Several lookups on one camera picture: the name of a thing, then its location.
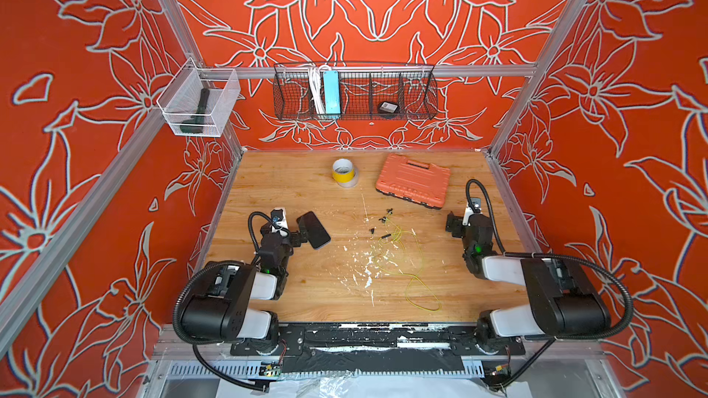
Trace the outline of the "black flashlight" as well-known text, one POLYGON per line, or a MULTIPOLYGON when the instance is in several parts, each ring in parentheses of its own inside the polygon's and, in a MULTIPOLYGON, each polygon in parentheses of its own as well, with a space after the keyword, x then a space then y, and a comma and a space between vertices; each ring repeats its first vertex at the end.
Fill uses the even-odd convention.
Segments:
POLYGON ((203 132, 205 127, 205 114, 208 108, 209 94, 210 90, 208 88, 202 88, 195 113, 181 124, 181 129, 183 133, 201 134, 203 132))

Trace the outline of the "orange plastic tool case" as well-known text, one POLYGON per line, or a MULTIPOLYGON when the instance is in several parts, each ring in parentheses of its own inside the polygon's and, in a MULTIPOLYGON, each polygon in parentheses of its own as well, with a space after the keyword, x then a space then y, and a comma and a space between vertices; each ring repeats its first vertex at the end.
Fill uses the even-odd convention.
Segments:
POLYGON ((450 178, 451 171, 448 168, 399 154, 389 154, 375 189, 383 195, 431 209, 442 209, 450 178))

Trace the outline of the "blue smartphone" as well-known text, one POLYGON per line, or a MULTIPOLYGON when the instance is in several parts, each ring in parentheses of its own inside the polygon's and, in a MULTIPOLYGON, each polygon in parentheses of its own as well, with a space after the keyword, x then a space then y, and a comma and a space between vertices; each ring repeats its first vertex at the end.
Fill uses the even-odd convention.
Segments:
POLYGON ((302 240, 307 241, 315 250, 331 243, 331 236, 313 211, 298 217, 297 223, 302 240))

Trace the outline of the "clear tape roll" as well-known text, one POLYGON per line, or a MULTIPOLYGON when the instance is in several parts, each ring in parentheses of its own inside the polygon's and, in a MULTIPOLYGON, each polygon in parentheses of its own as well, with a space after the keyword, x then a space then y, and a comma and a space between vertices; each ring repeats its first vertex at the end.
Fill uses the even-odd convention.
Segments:
POLYGON ((340 173, 335 171, 333 173, 333 178, 340 187, 352 188, 355 187, 359 182, 359 171, 356 168, 351 168, 348 172, 340 173))

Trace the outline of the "light blue box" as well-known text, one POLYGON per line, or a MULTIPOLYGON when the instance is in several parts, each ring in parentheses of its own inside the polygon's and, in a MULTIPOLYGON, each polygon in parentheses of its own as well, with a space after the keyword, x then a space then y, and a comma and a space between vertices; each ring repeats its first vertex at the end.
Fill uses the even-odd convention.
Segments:
POLYGON ((326 70, 323 73, 324 84, 324 109, 330 119, 337 119, 341 115, 339 72, 326 70))

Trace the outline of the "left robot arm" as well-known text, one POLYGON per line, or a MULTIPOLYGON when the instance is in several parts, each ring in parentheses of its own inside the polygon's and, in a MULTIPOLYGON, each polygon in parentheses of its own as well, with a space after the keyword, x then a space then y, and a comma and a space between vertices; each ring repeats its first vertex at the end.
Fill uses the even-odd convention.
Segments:
POLYGON ((188 280, 173 309, 173 329, 194 346, 272 340, 278 317, 250 306, 253 300, 275 301, 289 277, 288 264, 299 233, 288 228, 284 208, 248 217, 254 245, 250 263, 220 261, 205 265, 188 280))

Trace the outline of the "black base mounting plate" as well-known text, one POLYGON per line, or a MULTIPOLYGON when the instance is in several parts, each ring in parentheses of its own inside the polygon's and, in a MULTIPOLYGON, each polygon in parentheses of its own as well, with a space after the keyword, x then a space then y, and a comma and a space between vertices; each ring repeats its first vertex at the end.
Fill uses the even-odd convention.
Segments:
POLYGON ((277 344, 243 340, 235 357, 274 357, 285 374, 452 375, 481 378, 493 363, 525 355, 522 339, 478 341, 474 324, 286 322, 277 344))

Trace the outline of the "clear acrylic box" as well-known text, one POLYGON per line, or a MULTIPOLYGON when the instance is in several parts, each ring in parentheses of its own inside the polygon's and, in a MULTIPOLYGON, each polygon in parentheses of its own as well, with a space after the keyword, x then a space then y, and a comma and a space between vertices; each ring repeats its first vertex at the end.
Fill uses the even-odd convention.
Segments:
POLYGON ((175 136, 221 137, 241 83, 231 68, 206 68, 188 58, 170 80, 157 104, 175 136))

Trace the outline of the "yellow tape roll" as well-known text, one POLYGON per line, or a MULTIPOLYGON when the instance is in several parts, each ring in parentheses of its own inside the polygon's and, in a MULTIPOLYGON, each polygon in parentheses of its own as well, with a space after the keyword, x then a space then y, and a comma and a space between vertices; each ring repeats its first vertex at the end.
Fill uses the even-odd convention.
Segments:
POLYGON ((348 170, 351 168, 355 168, 355 167, 350 160, 347 160, 346 158, 339 158, 332 165, 332 177, 333 177, 333 173, 335 171, 339 171, 340 173, 344 173, 344 172, 348 172, 348 170))

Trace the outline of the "green wired earphones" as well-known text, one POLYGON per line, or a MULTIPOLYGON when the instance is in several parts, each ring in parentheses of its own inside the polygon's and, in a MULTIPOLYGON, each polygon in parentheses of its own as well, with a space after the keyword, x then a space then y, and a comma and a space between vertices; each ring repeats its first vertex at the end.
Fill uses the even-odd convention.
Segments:
POLYGON ((419 234, 403 228, 393 208, 387 208, 378 222, 382 232, 372 239, 370 265, 377 274, 401 284, 402 298, 411 307, 426 313, 442 311, 442 300, 422 277, 426 261, 419 234))

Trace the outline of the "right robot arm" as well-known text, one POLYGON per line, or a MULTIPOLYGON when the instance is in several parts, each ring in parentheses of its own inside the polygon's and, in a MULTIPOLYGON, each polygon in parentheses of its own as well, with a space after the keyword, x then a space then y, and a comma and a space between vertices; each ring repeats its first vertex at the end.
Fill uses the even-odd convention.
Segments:
POLYGON ((445 230, 462 241, 462 257, 472 276, 523 287, 527 293, 524 305, 479 315, 476 339, 481 344, 528 336, 552 341, 605 339, 623 332, 634 318, 630 290, 604 267, 563 254, 508 252, 489 192, 477 179, 466 182, 464 215, 449 214, 445 230), (588 270, 619 291, 622 313, 617 321, 589 280, 588 270))

